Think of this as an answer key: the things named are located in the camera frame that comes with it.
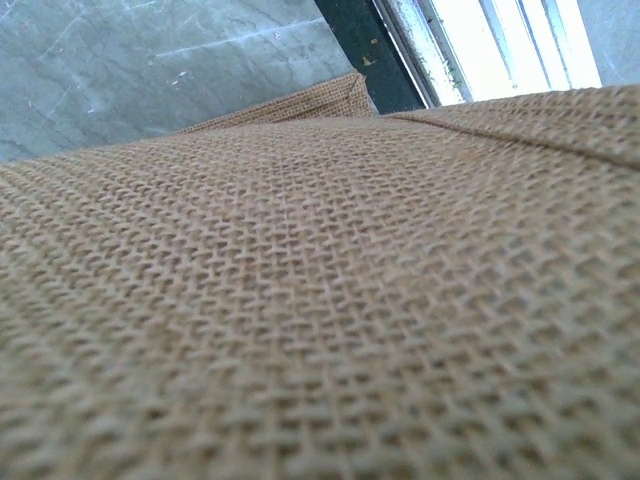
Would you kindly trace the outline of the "burlap canvas tote bag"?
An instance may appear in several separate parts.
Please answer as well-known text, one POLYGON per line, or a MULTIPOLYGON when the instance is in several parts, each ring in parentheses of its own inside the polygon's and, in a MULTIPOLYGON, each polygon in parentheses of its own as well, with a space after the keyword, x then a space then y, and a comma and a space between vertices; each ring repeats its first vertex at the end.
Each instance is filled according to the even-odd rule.
POLYGON ((4 164, 1 475, 637 478, 638 88, 4 164))

